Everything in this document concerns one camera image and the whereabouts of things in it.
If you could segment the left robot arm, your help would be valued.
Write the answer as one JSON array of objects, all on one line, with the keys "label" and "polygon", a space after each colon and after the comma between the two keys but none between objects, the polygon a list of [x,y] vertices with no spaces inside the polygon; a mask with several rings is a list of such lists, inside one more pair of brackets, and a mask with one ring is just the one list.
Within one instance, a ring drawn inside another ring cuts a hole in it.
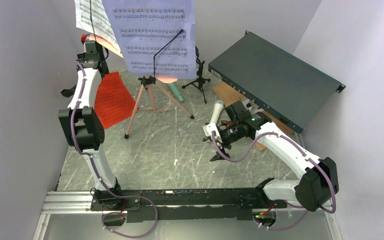
[{"label": "left robot arm", "polygon": [[85,159],[94,180],[93,199],[111,210],[119,209],[124,196],[113,171],[109,167],[103,143],[105,130],[95,109],[95,100],[103,77],[108,74],[105,51],[94,40],[82,41],[84,52],[77,55],[77,84],[65,89],[64,96],[72,96],[68,107],[58,112],[58,119],[70,146]]}]

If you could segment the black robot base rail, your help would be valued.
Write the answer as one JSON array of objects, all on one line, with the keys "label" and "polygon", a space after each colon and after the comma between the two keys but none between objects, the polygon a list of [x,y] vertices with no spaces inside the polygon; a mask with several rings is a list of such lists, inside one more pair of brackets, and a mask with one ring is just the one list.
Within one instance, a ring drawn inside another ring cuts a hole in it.
[{"label": "black robot base rail", "polygon": [[260,187],[207,189],[121,190],[114,208],[91,200],[93,212],[123,210],[128,223],[158,220],[236,219],[250,221],[268,209],[282,209],[281,200],[269,200]]}]

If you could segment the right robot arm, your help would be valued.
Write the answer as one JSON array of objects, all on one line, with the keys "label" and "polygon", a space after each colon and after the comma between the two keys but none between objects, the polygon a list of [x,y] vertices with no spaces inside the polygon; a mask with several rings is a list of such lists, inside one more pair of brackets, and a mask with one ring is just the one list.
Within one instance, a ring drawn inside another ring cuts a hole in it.
[{"label": "right robot arm", "polygon": [[212,161],[227,160],[239,163],[247,156],[231,158],[226,150],[242,138],[252,139],[279,157],[296,175],[296,180],[268,178],[256,187],[255,200],[267,208],[275,201],[298,203],[310,212],[322,209],[333,214],[337,210],[339,192],[337,165],[311,153],[284,133],[262,108],[246,101],[236,101],[224,107],[223,101],[214,104],[213,113],[203,128],[204,141],[212,141],[216,155]]}]

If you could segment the green condenser microphone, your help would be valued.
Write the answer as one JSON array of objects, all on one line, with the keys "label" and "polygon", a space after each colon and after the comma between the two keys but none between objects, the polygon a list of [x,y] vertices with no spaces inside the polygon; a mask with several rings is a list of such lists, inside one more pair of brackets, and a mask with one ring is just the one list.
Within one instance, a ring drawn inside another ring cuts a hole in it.
[{"label": "green condenser microphone", "polygon": [[169,87],[169,89],[171,90],[173,95],[177,98],[177,100],[179,102],[183,103],[184,102],[184,97],[181,94],[181,92],[178,89],[178,87],[176,86],[176,84],[174,82],[172,82],[172,83],[167,83],[166,85]]}]

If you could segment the black round-base mic stand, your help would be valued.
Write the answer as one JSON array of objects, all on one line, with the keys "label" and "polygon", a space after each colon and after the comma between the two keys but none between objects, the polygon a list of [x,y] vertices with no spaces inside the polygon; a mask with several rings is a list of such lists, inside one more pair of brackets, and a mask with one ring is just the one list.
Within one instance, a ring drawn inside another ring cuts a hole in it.
[{"label": "black round-base mic stand", "polygon": [[77,86],[74,85],[73,87],[69,88],[69,89],[63,89],[60,94],[65,97],[65,98],[70,98],[72,97],[74,94],[75,94],[75,91],[76,91],[76,88]]}]

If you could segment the red sheet music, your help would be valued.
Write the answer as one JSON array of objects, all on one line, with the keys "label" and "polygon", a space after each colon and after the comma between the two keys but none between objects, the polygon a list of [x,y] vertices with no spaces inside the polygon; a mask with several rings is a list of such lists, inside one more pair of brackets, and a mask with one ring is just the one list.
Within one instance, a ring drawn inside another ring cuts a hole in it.
[{"label": "red sheet music", "polygon": [[104,129],[128,119],[136,102],[118,72],[104,76],[98,86],[94,110]]}]

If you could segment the black tripod mic stand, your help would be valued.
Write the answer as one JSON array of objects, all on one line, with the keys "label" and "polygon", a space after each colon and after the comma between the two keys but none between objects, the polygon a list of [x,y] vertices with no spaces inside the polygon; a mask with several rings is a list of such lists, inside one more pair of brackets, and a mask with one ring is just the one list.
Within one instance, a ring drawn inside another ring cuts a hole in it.
[{"label": "black tripod mic stand", "polygon": [[204,91],[204,84],[207,82],[210,82],[211,80],[209,78],[203,77],[203,70],[204,70],[205,61],[204,60],[201,61],[199,57],[200,57],[199,49],[197,46],[195,46],[195,62],[198,65],[198,69],[196,71],[197,78],[192,82],[189,82],[185,85],[182,85],[181,88],[185,89],[188,86],[195,87],[196,89],[198,89],[202,93],[203,102],[205,104],[207,104],[207,99],[206,99],[206,95],[205,95],[205,91]]}]

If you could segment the white handheld microphone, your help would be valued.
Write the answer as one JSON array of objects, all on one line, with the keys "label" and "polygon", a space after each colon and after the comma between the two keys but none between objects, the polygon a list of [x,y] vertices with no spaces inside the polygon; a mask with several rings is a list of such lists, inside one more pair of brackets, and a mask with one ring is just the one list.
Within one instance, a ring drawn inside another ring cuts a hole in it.
[{"label": "white handheld microphone", "polygon": [[213,111],[212,111],[212,115],[209,123],[217,124],[223,110],[224,110],[224,102],[219,99],[215,102],[213,106]]}]

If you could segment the purple sheet paper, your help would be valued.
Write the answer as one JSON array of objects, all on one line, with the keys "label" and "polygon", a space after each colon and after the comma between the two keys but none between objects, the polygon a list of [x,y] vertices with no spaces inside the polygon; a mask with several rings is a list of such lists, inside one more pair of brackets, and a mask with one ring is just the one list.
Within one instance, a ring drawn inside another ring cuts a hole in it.
[{"label": "purple sheet paper", "polygon": [[130,74],[196,76],[195,1],[104,0],[102,4]]}]

